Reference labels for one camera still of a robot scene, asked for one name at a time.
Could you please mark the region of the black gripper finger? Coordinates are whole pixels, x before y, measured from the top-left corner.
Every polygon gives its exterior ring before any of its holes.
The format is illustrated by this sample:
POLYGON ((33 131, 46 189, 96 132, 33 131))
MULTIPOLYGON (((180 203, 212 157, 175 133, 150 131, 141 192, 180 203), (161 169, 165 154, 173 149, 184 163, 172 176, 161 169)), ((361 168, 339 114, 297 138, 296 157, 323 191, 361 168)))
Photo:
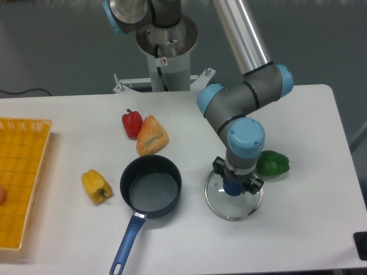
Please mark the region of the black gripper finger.
POLYGON ((225 175, 225 160, 219 156, 217 156, 212 163, 213 171, 216 175, 219 175, 222 178, 222 181, 226 181, 226 175, 225 175))
POLYGON ((244 190, 252 195, 258 193, 263 187, 264 181, 260 178, 252 176, 248 181, 243 183, 244 190))

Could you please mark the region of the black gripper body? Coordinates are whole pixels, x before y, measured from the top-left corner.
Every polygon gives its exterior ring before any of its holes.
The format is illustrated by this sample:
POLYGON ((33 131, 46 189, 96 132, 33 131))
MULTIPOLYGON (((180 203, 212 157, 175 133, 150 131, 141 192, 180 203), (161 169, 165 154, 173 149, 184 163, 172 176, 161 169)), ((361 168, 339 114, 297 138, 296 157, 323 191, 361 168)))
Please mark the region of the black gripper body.
POLYGON ((252 178, 253 171, 245 170, 233 170, 225 167, 224 169, 224 180, 223 182, 232 182, 237 183, 243 186, 247 186, 251 184, 251 178, 252 178))

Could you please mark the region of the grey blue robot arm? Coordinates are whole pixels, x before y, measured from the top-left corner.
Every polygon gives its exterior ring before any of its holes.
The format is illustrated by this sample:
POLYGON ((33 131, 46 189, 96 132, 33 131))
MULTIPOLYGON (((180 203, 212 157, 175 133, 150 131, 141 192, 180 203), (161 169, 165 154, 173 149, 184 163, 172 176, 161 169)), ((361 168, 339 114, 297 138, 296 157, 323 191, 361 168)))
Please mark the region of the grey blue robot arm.
MULTIPOLYGON (((253 172, 265 133, 249 114, 289 94, 294 81, 285 66, 273 63, 246 1, 213 4, 244 80, 231 89, 208 85, 198 95, 197 106, 226 147, 226 157, 213 163, 224 191, 231 196, 256 194, 263 182, 253 172)), ((190 88, 190 52, 198 31, 182 14, 180 1, 104 1, 103 7, 114 31, 135 32, 147 56, 153 91, 190 88)))

